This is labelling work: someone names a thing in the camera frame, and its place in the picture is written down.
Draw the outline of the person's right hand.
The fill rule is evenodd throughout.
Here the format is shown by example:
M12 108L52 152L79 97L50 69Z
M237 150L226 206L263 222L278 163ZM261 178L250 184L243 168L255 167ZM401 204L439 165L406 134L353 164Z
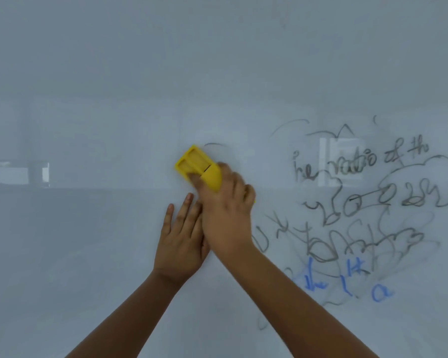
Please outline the person's right hand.
M254 188L249 184L246 185L256 197ZM204 236L221 262L236 258L240 253L253 248L252 208L247 202L243 202L240 198L216 196L206 204L204 202L201 204Z

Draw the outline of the person's left hand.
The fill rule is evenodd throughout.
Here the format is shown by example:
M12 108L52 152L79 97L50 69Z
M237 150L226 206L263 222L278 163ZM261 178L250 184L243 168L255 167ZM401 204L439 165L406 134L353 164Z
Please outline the person's left hand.
M210 251L204 234L202 242L186 242L186 201L196 202L194 194L188 193L178 209L173 213L173 235L161 240L157 245L152 275L182 286L200 269Z

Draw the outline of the yellow whiteboard eraser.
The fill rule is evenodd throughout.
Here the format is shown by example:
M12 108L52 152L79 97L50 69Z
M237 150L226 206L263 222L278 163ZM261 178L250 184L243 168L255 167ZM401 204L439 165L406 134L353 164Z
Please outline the yellow whiteboard eraser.
M205 204L216 196L240 198L243 202L247 202L250 208L256 203L255 194L248 189L248 185L237 172L225 163L214 162L196 145L192 145L179 158L175 168L189 182L188 173L201 176L210 189L209 192L197 192L199 199Z

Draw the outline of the person's left forearm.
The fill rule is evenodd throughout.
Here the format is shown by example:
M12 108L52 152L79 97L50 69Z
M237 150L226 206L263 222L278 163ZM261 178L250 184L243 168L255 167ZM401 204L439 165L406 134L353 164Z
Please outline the person's left forearm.
M65 358L137 358L174 296L192 275L154 269Z

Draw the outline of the person's right forearm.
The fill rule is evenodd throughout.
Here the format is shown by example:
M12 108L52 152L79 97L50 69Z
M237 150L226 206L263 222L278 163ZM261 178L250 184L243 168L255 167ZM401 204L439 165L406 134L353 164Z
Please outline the person's right forearm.
M211 244L294 358L379 358L252 242Z

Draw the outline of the white whiteboard with scribbles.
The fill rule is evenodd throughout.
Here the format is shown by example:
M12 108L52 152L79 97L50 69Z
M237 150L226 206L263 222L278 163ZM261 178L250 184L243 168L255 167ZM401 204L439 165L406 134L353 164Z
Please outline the white whiteboard with scribbles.
M0 358L145 280L193 144L381 358L448 358L448 0L0 0Z

